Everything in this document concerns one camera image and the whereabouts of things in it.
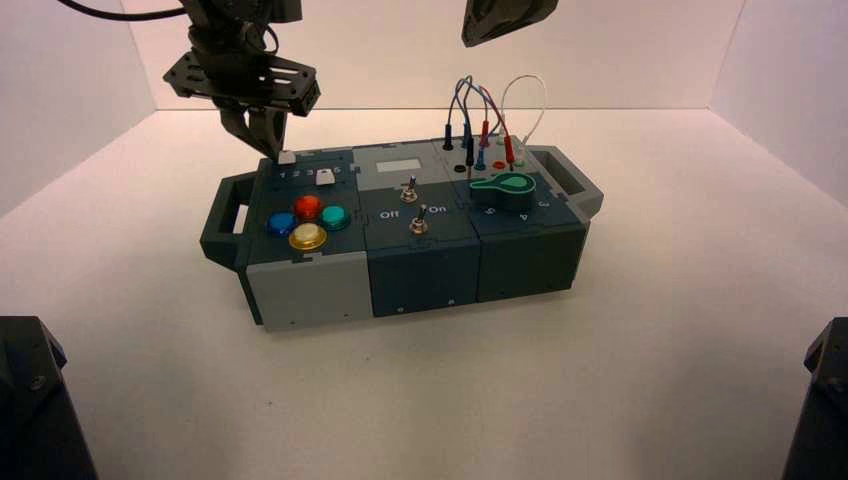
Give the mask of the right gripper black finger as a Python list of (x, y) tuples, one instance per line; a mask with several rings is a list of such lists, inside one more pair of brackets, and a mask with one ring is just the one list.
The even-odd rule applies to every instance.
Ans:
[(501, 1), (468, 0), (466, 2), (461, 39), (465, 47), (475, 47), (501, 35)]
[(558, 0), (496, 1), (501, 1), (504, 20), (500, 30), (501, 35), (497, 38), (545, 20), (556, 10), (559, 4)]

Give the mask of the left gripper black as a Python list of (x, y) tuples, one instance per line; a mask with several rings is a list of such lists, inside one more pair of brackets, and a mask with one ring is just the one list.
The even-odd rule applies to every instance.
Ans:
[(163, 80), (180, 97), (270, 107), (221, 108), (220, 119), (228, 133), (266, 157), (277, 158), (284, 145), (286, 112), (306, 116), (320, 97), (316, 69), (264, 50), (259, 35), (250, 30), (226, 36), (191, 29), (189, 39), (191, 49), (164, 73)]

